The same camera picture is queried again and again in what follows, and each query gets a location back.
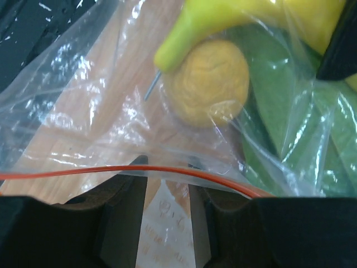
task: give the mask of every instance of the yellow-green object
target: yellow-green object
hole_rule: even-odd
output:
[[[263,22],[293,30],[318,53],[329,45],[346,0],[186,0],[155,55],[162,72],[174,70],[193,46],[232,26]]]

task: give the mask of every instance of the black corner piece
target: black corner piece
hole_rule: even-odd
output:
[[[66,204],[0,197],[0,267],[135,268],[146,185],[118,174]]]
[[[357,200],[261,198],[190,185],[197,268],[357,267]]]
[[[348,0],[316,78],[343,80],[357,73],[357,1]]]

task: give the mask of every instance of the black object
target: black object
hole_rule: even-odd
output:
[[[96,0],[0,1],[0,92]]]
[[[146,184],[119,174],[55,205],[0,197],[0,267],[134,268]]]
[[[357,73],[357,0],[347,0],[316,78],[342,80]]]
[[[0,197],[0,267],[135,268],[146,184],[118,174],[63,205]],[[189,191],[197,268],[357,267],[357,199]]]
[[[356,199],[189,189],[197,268],[357,267]]]

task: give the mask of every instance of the yellow ball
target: yellow ball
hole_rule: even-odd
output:
[[[197,45],[163,79],[173,112],[196,127],[226,125],[248,98],[248,64],[239,48],[225,40]]]

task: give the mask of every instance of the needle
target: needle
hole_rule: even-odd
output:
[[[144,101],[147,101],[147,99],[149,98],[149,96],[150,96],[151,92],[154,90],[154,87],[157,84],[157,81],[159,80],[160,76],[161,76],[161,72],[158,71],[156,73],[156,76],[155,76],[154,80],[152,81],[148,91],[145,94]]]

